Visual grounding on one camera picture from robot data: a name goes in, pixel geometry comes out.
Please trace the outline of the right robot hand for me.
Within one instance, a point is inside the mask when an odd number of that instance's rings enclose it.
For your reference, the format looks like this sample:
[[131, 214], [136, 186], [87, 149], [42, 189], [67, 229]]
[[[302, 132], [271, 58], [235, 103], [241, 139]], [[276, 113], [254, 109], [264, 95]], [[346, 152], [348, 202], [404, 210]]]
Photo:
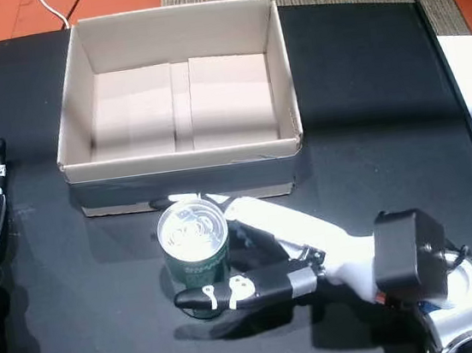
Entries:
[[[322, 279], [348, 285], [368, 303], [376, 300], [371, 236], [354, 237], [332, 223], [254, 197], [181, 193], [159, 204], [165, 210], [157, 238], [169, 272], [184, 286], [174, 305], [200, 319], [303, 297]], [[239, 231], [257, 232], [286, 257], [230, 274], [227, 249], [230, 235]]]

